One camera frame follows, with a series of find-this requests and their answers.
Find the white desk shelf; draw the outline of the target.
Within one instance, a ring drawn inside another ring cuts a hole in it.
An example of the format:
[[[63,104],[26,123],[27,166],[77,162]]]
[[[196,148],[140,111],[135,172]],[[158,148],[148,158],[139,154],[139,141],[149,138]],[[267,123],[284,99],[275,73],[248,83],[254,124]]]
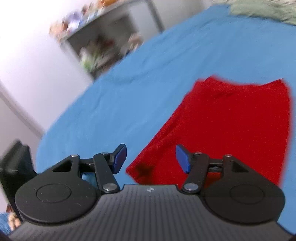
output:
[[[140,1],[91,1],[49,28],[64,51],[75,55],[93,79],[144,42],[131,8]]]

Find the red knit garment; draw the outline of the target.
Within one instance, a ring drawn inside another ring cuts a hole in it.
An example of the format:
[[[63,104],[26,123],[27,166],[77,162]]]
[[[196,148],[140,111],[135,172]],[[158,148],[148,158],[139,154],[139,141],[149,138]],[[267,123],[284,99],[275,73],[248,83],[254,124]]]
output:
[[[181,144],[212,158],[232,154],[279,184],[289,138],[290,92],[282,80],[235,85],[211,76],[194,84],[126,173],[139,184],[181,186]]]

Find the blue bed sheet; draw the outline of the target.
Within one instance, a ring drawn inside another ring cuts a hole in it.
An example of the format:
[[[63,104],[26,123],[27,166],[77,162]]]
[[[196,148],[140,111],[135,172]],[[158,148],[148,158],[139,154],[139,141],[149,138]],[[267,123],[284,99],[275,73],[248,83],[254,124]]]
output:
[[[91,158],[127,146],[117,181],[137,183],[127,167],[197,81],[235,85],[282,80],[290,92],[290,138],[280,183],[280,224],[295,232],[295,26],[232,16],[216,5],[146,42],[95,81],[50,127],[37,151],[43,172],[71,154]]]

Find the green pillow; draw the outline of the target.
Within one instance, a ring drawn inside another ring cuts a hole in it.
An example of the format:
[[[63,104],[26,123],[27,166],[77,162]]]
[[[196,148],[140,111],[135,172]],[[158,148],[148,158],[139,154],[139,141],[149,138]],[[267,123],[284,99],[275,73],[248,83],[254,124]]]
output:
[[[295,1],[233,1],[230,13],[295,25]]]

